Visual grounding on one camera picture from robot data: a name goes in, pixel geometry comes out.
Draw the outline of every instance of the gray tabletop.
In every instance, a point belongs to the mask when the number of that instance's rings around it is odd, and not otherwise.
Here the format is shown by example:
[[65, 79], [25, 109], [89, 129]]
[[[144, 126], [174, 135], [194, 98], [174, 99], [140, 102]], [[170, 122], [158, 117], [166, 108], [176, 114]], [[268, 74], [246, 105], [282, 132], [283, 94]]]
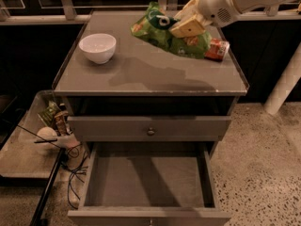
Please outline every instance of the gray tabletop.
[[[132, 36], [130, 26], [144, 11], [94, 11], [82, 37], [108, 33], [117, 50], [103, 65], [87, 60], [76, 46], [55, 87], [58, 96], [246, 95], [248, 84], [235, 59], [223, 62], [172, 55]], [[207, 29], [220, 38], [217, 28]]]

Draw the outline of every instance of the red can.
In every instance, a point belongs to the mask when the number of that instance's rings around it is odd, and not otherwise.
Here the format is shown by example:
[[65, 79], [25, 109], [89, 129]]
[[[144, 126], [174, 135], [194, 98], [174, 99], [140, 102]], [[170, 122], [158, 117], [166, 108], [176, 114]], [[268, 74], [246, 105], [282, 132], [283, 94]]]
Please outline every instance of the red can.
[[222, 61], [230, 48], [228, 41], [220, 39], [211, 39], [210, 49], [205, 53], [205, 57]]

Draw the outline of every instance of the black metal leg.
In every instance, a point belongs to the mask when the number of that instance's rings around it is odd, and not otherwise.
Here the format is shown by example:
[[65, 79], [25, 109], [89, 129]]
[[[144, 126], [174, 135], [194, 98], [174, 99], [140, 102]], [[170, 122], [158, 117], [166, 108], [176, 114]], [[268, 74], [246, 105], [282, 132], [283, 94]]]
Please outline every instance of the black metal leg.
[[56, 178], [57, 172], [59, 170], [60, 164], [61, 164], [62, 160], [65, 158], [65, 151], [66, 150], [63, 149], [63, 148], [61, 148], [59, 150], [59, 153], [57, 155], [55, 164], [54, 164], [54, 166], [52, 168], [52, 171], [50, 173], [50, 176], [48, 178], [47, 186], [44, 188], [43, 193], [40, 196], [40, 201], [39, 201], [39, 204], [36, 208], [36, 212], [35, 212], [34, 216], [32, 217], [30, 226], [39, 226], [40, 225], [41, 214], [44, 210], [45, 204], [48, 200], [51, 189], [52, 189], [53, 184], [55, 182], [55, 178]]

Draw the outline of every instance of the white pole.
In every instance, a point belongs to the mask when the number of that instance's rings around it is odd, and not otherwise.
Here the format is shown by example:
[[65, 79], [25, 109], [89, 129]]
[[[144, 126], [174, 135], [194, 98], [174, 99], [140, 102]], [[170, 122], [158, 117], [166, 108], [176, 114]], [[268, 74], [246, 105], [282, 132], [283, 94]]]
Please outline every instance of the white pole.
[[277, 81], [269, 98], [263, 105], [266, 112], [275, 115], [301, 78], [301, 43], [293, 54], [290, 63]]

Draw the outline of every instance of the speckled floor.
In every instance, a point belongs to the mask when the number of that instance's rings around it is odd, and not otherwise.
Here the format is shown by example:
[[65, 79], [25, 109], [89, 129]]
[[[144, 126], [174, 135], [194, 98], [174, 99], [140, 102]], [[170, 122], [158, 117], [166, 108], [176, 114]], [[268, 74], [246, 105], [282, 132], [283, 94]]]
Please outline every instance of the speckled floor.
[[[260, 104], [235, 107], [211, 161], [220, 207], [231, 213], [226, 226], [301, 225], [300, 132], [301, 103], [287, 103], [275, 116]], [[0, 225], [29, 225], [40, 193], [0, 188]], [[74, 225], [67, 218], [66, 195], [66, 172], [61, 171], [45, 208], [48, 225]]]

